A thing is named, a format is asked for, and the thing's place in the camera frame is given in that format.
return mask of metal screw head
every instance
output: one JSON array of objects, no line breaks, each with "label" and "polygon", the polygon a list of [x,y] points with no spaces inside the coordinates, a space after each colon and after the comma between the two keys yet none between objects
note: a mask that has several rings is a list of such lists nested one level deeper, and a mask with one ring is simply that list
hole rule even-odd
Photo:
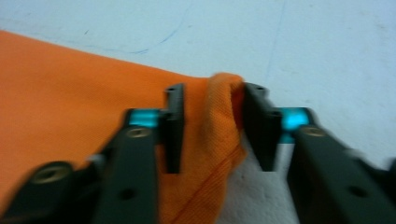
[{"label": "metal screw head", "polygon": [[321,129],[319,128],[314,128],[314,127],[303,127],[302,131],[305,134],[314,136],[314,137],[323,137],[324,135],[326,135],[325,132],[323,132]]},{"label": "metal screw head", "polygon": [[52,166],[42,169],[35,173],[32,178],[34,184],[47,184],[60,179],[63,179],[71,173],[68,167],[64,166]]},{"label": "metal screw head", "polygon": [[131,138],[146,137],[151,134],[151,130],[147,128],[136,128],[128,131],[126,135]]}]

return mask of orange cloth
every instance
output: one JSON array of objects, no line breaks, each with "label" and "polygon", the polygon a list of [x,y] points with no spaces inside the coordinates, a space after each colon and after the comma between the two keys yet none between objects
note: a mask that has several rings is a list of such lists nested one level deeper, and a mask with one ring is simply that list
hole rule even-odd
[{"label": "orange cloth", "polygon": [[163,90],[185,83],[182,173],[163,172],[161,223],[213,223],[240,146],[241,77],[186,77],[0,32],[0,211],[31,169],[80,168],[120,127],[127,108],[164,107]]}]

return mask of white table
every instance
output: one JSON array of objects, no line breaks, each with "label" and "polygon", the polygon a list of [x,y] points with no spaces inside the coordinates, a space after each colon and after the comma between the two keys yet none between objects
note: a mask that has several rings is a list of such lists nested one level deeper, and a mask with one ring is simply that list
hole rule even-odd
[{"label": "white table", "polygon": [[[379,167],[396,151],[396,3],[0,0],[0,29],[197,77],[231,72]],[[297,223],[284,180],[254,157],[231,175],[218,223]]]}]

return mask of towel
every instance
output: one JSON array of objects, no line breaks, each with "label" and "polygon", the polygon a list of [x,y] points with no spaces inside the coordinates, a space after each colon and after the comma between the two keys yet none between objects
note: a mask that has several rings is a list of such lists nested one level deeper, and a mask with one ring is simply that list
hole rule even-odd
[{"label": "towel", "polygon": [[76,169],[120,127],[127,108],[163,108],[166,87],[185,84],[181,173],[158,150],[161,223],[214,223],[240,145],[243,79],[187,77],[0,31],[0,212],[32,169]]}]

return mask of teal component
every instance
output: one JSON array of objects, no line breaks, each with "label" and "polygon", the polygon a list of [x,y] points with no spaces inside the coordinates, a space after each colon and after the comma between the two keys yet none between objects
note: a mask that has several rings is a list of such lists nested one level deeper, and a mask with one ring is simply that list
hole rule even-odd
[{"label": "teal component", "polygon": [[135,109],[131,112],[129,125],[156,128],[158,127],[159,116],[159,109]]},{"label": "teal component", "polygon": [[309,124],[309,117],[306,110],[300,107],[283,107],[279,108],[282,112],[282,131],[280,143],[294,143],[291,133],[298,129],[301,125]]}]

